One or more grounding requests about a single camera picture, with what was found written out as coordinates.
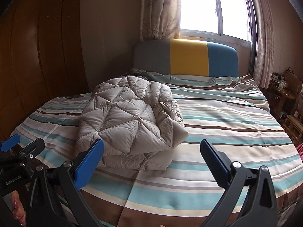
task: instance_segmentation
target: wooden table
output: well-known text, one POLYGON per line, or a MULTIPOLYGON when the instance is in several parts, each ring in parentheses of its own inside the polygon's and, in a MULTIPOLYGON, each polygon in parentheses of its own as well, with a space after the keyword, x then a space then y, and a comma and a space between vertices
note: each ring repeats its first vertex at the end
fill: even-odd
POLYGON ((281 94, 280 101, 279 101, 279 103, 276 107, 276 111, 275 111, 275 119, 278 120, 280 118, 280 113, 282 111, 282 107, 283 107, 283 104, 285 102, 285 99, 289 98, 289 99, 294 100, 294 99, 296 99, 296 97, 291 92, 289 92, 288 90, 283 89, 283 88, 279 88, 275 85, 270 84, 270 88, 281 94))

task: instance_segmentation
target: striped bed sheet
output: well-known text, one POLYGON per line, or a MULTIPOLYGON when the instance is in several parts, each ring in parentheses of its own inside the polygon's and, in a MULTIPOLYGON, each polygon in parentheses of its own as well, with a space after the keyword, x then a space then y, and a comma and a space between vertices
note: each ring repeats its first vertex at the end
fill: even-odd
MULTIPOLYGON (((134 71, 170 86, 189 136, 175 149, 165 171, 96 169, 81 189, 96 216, 107 226, 117 227, 200 226, 224 192, 200 155, 199 144, 206 138, 231 161, 269 168, 282 225, 302 197, 303 165, 254 80, 249 75, 212 78, 134 71)), ((79 117, 89 99, 90 93, 54 98, 13 134, 21 136, 22 147, 42 138, 46 147, 37 158, 48 167, 59 167, 74 158, 79 117)), ((247 187, 230 221, 236 218, 246 193, 247 187)), ((70 211, 62 193, 58 194, 70 211)))

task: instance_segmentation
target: blue gripper pad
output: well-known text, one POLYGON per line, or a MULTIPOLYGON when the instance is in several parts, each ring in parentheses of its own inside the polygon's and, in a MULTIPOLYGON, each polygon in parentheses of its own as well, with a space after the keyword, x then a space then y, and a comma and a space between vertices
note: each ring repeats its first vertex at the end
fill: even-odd
POLYGON ((9 139, 2 142, 0 145, 0 150, 2 152, 7 152, 20 142, 20 136, 18 134, 12 135, 9 139))
POLYGON ((230 186, 231 161, 227 155, 217 151, 206 139, 201 141, 200 153, 219 187, 222 187, 225 190, 228 189, 230 186))
POLYGON ((77 190, 80 190, 80 188, 86 186, 94 170, 96 169, 103 153, 104 143, 101 139, 97 139, 75 171, 74 184, 77 190))

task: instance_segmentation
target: patterned curtain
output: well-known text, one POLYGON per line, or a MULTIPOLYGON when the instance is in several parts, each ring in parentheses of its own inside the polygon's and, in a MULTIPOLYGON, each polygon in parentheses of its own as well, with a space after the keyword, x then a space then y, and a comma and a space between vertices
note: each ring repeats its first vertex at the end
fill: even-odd
POLYGON ((179 38, 181 0, 142 0, 140 41, 179 38))
POLYGON ((257 19, 257 54, 254 69, 256 84, 267 89, 274 67, 274 31, 268 0, 253 0, 257 19))

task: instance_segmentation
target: metal screw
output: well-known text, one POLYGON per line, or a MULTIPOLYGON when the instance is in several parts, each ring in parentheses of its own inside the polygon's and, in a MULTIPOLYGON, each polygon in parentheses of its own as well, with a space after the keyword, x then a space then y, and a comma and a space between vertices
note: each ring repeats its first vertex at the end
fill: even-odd
POLYGON ((37 171, 41 171, 42 169, 43 169, 43 166, 42 166, 42 165, 39 165, 39 166, 36 167, 36 170, 37 170, 37 171))
POLYGON ((64 167, 70 167, 71 165, 72 165, 72 162, 69 160, 63 163, 64 167))
POLYGON ((261 169, 262 169, 262 171, 264 171, 264 172, 267 172, 267 171, 268 171, 267 166, 261 166, 261 169))
POLYGON ((241 167, 241 163, 240 162, 237 162, 237 161, 234 161, 232 163, 232 165, 235 167, 235 168, 240 168, 241 167))

